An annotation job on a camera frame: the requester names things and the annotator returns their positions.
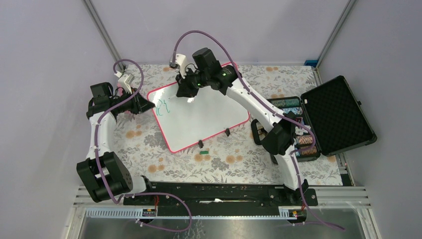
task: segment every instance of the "black bracket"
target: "black bracket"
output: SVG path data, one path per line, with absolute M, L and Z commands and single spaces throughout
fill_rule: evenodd
M 166 192 L 177 195 L 189 207 L 193 216 L 279 216 L 279 206 L 302 206 L 302 199 L 292 196 L 294 190 L 286 190 L 282 185 L 242 185 L 218 183 L 165 183 L 151 182 L 151 192 Z M 315 189 L 304 188 L 309 206 L 317 206 Z M 201 203 L 214 201 L 224 203 Z M 159 196 L 161 216 L 186 216 L 186 209 L 173 198 Z M 151 206 L 154 200 L 139 196 L 126 198 L 126 206 Z
M 203 148 L 204 147 L 204 143 L 202 142 L 202 140 L 199 140 L 198 141 L 198 145 L 199 145 L 199 148 Z
M 295 114 L 293 112 L 289 112 L 286 114 L 286 117 L 294 119 Z M 278 123 L 274 123 L 273 126 L 273 129 L 268 132 L 263 140 L 261 140 L 261 144 L 270 154 L 284 155 L 287 148 L 294 143 L 292 131 L 293 124 L 282 119 Z

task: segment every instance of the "table surface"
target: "table surface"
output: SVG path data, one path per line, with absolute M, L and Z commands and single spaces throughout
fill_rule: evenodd
M 176 72 L 166 65 L 141 65 L 144 83 L 141 94 L 175 81 Z M 127 72 L 135 76 L 132 87 L 140 84 L 136 66 Z M 300 96 L 314 88 L 316 81 L 308 66 L 239 66 L 249 84 L 266 98 Z M 204 141 L 204 148 L 192 146 L 178 153 L 167 148 L 152 111 L 140 115 L 117 116 L 115 152 L 132 176 L 145 175 L 151 181 L 282 184 L 282 175 L 263 147 L 255 145 L 250 122 L 236 126 Z M 209 151 L 200 155 L 202 150 Z M 321 156 L 299 163 L 310 185 L 342 185 L 335 156 Z

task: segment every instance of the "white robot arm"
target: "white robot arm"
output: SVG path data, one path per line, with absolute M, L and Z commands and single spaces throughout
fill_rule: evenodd
M 256 92 L 256 90 L 251 88 L 245 79 L 243 79 L 243 83 L 248 85 L 249 91 L 247 91 L 232 70 L 232 66 L 229 65 L 222 68 L 208 48 L 203 48 L 195 52 L 193 58 L 197 64 L 196 71 L 187 69 L 188 62 L 186 56 L 182 54 L 176 54 L 175 64 L 170 64 L 173 68 L 179 69 L 179 75 L 176 77 L 176 81 L 179 84 L 177 97 L 194 97 L 198 93 L 199 88 L 211 86 L 214 90 L 221 91 L 224 95 L 227 95 L 245 107 L 253 117 L 258 119 L 267 132 L 272 132 L 275 128 L 277 128 L 275 131 L 281 130 L 279 124 L 282 119 L 277 116 L 277 114 L 283 115 L 284 112 L 269 103 L 264 97 Z M 294 165 L 294 163 L 297 164 L 297 160 L 295 155 L 292 157 L 290 156 L 290 153 L 294 150 L 293 141 L 289 140 L 291 139 L 289 131 L 284 132 L 284 134 L 284 142 L 268 142 L 269 138 L 267 139 L 267 145 L 268 143 L 273 145 L 266 147 L 266 145 L 263 144 L 263 146 L 267 151 L 273 154 L 277 160 L 284 185 L 292 190 L 296 190 L 299 187 Z

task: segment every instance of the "foam case lining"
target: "foam case lining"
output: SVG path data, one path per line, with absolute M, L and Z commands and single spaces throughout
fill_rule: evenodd
M 377 140 L 344 76 L 302 94 L 301 100 L 323 155 L 335 155 Z

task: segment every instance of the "purple cable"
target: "purple cable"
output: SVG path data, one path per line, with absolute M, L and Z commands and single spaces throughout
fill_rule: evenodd
M 229 61 L 230 61 L 230 63 L 231 63 L 231 65 L 232 66 L 235 66 L 235 63 L 234 63 L 234 61 L 233 61 L 233 59 L 230 57 L 230 55 L 229 55 L 229 53 L 227 52 L 227 50 L 225 49 L 225 47 L 219 42 L 219 41 L 217 41 L 214 37 L 212 37 L 211 35 L 209 35 L 208 33 L 206 33 L 206 32 L 203 32 L 203 31 L 200 31 L 200 30 L 192 30 L 192 31 L 188 31 L 188 32 L 186 32 L 185 34 L 183 34 L 180 38 L 179 38 L 179 40 L 177 40 L 177 42 L 176 42 L 176 45 L 175 45 L 175 47 L 174 47 L 174 50 L 173 50 L 173 63 L 176 61 L 176 52 L 177 52 L 177 47 L 179 46 L 179 44 L 180 44 L 180 42 L 182 41 L 182 39 L 185 37 L 185 36 L 187 36 L 187 35 L 189 35 L 189 34 L 191 34 L 191 33 L 199 33 L 199 34 L 202 34 L 202 35 L 205 35 L 205 36 L 207 36 L 207 37 L 209 37 L 211 40 L 213 40 L 218 46 L 220 46 L 220 48 L 224 51 L 224 53 L 227 55 L 227 58 L 229 59 Z M 323 224 L 323 225 L 325 225 L 325 226 L 327 226 L 327 227 L 329 227 L 329 228 L 332 228 L 332 229 L 335 229 L 335 230 L 339 230 L 339 231 L 342 231 L 342 232 L 345 232 L 346 231 L 346 229 L 344 228 L 344 227 L 342 227 L 342 226 L 340 226 L 340 225 L 337 225 L 337 224 L 334 224 L 334 223 L 328 223 L 328 222 L 324 222 L 322 219 L 320 219 L 317 215 L 315 215 L 314 214 L 314 212 L 309 208 L 309 206 L 308 206 L 308 204 L 307 204 L 307 202 L 306 202 L 306 200 L 305 200 L 305 196 L 304 196 L 304 193 L 303 193 L 303 189 L 302 189 L 302 185 L 301 185 L 301 177 L 300 177 L 300 172 L 299 172 L 299 167 L 298 167 L 298 164 L 296 163 L 296 160 L 295 160 L 295 158 L 294 158 L 294 153 L 295 152 L 298 152 L 298 151 L 305 151 L 305 150 L 308 150 L 308 149 L 311 149 L 311 148 L 313 148 L 314 146 L 315 146 L 315 142 L 316 142 L 316 139 L 315 139 L 315 135 L 314 135 L 314 133 L 312 133 L 312 131 L 310 131 L 307 127 L 305 127 L 305 126 L 303 126 L 303 125 L 301 125 L 300 123 L 298 123 L 298 122 L 296 122 L 296 121 L 294 121 L 293 119 L 289 119 L 289 118 L 287 118 L 287 117 L 285 117 L 285 116 L 283 116 L 283 115 L 280 115 L 280 114 L 278 114 L 278 113 L 276 113 L 275 112 L 275 110 L 273 110 L 271 107 L 269 107 L 267 104 L 265 104 L 265 102 L 263 102 L 259 97 L 257 97 L 257 95 L 256 94 L 254 94 L 250 89 L 249 89 L 249 87 L 248 87 L 248 85 L 244 82 L 244 80 L 243 80 L 243 78 L 242 78 L 242 76 L 241 76 L 241 74 L 239 73 L 239 71 L 237 70 L 237 68 L 236 67 L 234 67 L 234 71 L 236 72 L 236 74 L 237 74 L 237 77 L 239 78 L 239 80 L 240 80 L 240 82 L 242 83 L 242 85 L 243 85 L 243 87 L 245 88 L 245 90 L 247 91 L 247 92 L 249 92 L 263 107 L 265 107 L 268 111 L 270 111 L 272 114 L 274 114 L 274 115 L 276 115 L 276 116 L 278 116 L 278 117 L 280 117 L 280 118 L 282 118 L 282 119 L 284 119 L 284 120 L 287 120 L 287 121 L 289 121 L 289 122 L 291 122 L 291 123 L 293 123 L 293 124 L 295 124 L 295 125 L 297 125 L 298 127 L 301 127 L 301 128 L 303 128 L 304 130 L 306 130 L 310 135 L 311 135 L 311 137 L 312 137 L 312 144 L 309 146 L 309 147 L 307 147 L 307 148 L 302 148 L 302 149 L 297 149 L 297 150 L 293 150 L 292 152 L 290 152 L 290 157 L 292 158 L 292 161 L 293 161 L 293 164 L 294 164 L 294 166 L 295 166 L 295 170 L 296 170 L 296 174 L 297 174 L 297 176 L 298 176 L 298 181 L 299 181 L 299 191 L 300 191 L 300 193 L 301 193 L 301 197 L 302 197 L 302 201 L 303 201 L 303 203 L 304 203 L 304 205 L 306 206 L 306 208 L 309 210 L 309 212 L 319 221 L 319 222 L 309 222 L 308 224 L 310 224 L 310 223 L 312 223 L 312 224 Z
M 110 196 L 111 200 L 115 204 L 118 204 L 120 202 L 120 200 L 122 199 L 123 195 L 120 195 L 119 199 L 116 200 L 116 198 L 113 195 L 113 192 L 111 192 L 110 186 L 108 185 L 107 180 L 106 180 L 106 177 L 105 177 L 104 172 L 102 170 L 102 167 L 101 167 L 101 164 L 100 164 L 100 156 L 98 154 L 98 129 L 100 128 L 101 120 L 106 116 L 106 114 L 108 114 L 112 110 L 114 110 L 117 107 L 125 104 L 126 102 L 130 101 L 133 97 L 135 97 L 135 95 L 138 94 L 139 91 L 141 90 L 142 84 L 144 82 L 144 73 L 143 73 L 141 67 L 138 65 L 138 63 L 136 63 L 136 62 L 134 62 L 132 60 L 129 60 L 129 59 L 121 59 L 121 60 L 116 61 L 115 64 L 113 65 L 114 73 L 117 73 L 117 71 L 115 69 L 116 68 L 116 65 L 118 63 L 122 62 L 122 61 L 128 61 L 130 63 L 133 63 L 133 64 L 135 64 L 139 68 L 139 71 L 141 72 L 141 84 L 139 85 L 138 89 L 136 89 L 135 93 L 133 93 L 132 95 L 130 95 L 126 100 L 124 100 L 124 101 L 120 102 L 119 104 L 111 107 L 110 109 L 104 111 L 104 113 L 98 118 L 97 125 L 95 125 L 95 132 L 94 132 L 95 161 L 96 161 L 97 167 L 98 167 L 98 169 L 100 171 L 101 179 L 103 180 L 105 189 L 107 189 L 108 195 Z
M 104 116 L 106 116 L 106 114 L 108 114 L 112 110 L 114 110 L 117 107 L 125 104 L 126 102 L 130 101 L 133 97 L 135 97 L 135 95 L 138 94 L 139 91 L 141 90 L 142 85 L 144 83 L 144 73 L 143 73 L 141 67 L 138 65 L 138 63 L 136 63 L 136 62 L 134 62 L 132 60 L 129 60 L 129 59 L 121 59 L 121 60 L 116 61 L 115 64 L 113 65 L 114 73 L 117 73 L 117 71 L 115 69 L 116 68 L 116 65 L 118 63 L 122 62 L 122 61 L 128 61 L 130 63 L 133 63 L 133 64 L 135 64 L 139 68 L 139 71 L 141 72 L 141 83 L 140 83 L 138 89 L 136 89 L 136 91 L 132 95 L 130 95 L 126 100 L 124 100 L 124 101 L 120 102 L 119 104 L 111 107 L 110 109 L 104 111 L 104 113 L 98 118 L 97 125 L 95 126 L 95 133 L 94 133 L 94 146 L 95 146 L 94 152 L 95 152 L 95 161 L 97 163 L 97 167 L 99 169 L 99 172 L 100 172 L 100 175 L 101 175 L 101 179 L 103 180 L 104 186 L 107 189 L 108 195 L 110 196 L 111 200 L 115 204 L 118 204 L 121 201 L 122 197 L 132 197 L 132 196 L 164 195 L 164 196 L 170 196 L 172 198 L 177 199 L 178 201 L 180 201 L 183 204 L 183 206 L 185 206 L 185 208 L 186 208 L 186 210 L 188 211 L 188 214 L 189 214 L 189 225 L 185 229 L 174 230 L 174 229 L 162 228 L 162 227 L 158 227 L 158 226 L 154 226 L 154 225 L 149 225 L 149 224 L 145 224 L 145 225 L 148 226 L 148 227 L 157 228 L 157 229 L 161 229 L 161 230 L 168 231 L 168 232 L 178 233 L 178 232 L 187 231 L 191 227 L 191 225 L 192 225 L 192 214 L 191 214 L 191 211 L 188 208 L 188 205 L 186 205 L 185 202 L 183 202 L 179 197 L 177 197 L 176 195 L 170 194 L 170 193 L 135 193 L 135 194 L 125 194 L 125 195 L 122 194 L 116 200 L 116 198 L 113 195 L 113 192 L 110 189 L 110 186 L 108 185 L 108 182 L 106 180 L 106 177 L 104 175 L 103 169 L 102 169 L 101 164 L 100 164 L 100 156 L 98 154 L 98 130 L 99 130 L 99 127 L 100 127 L 101 120 L 104 118 Z

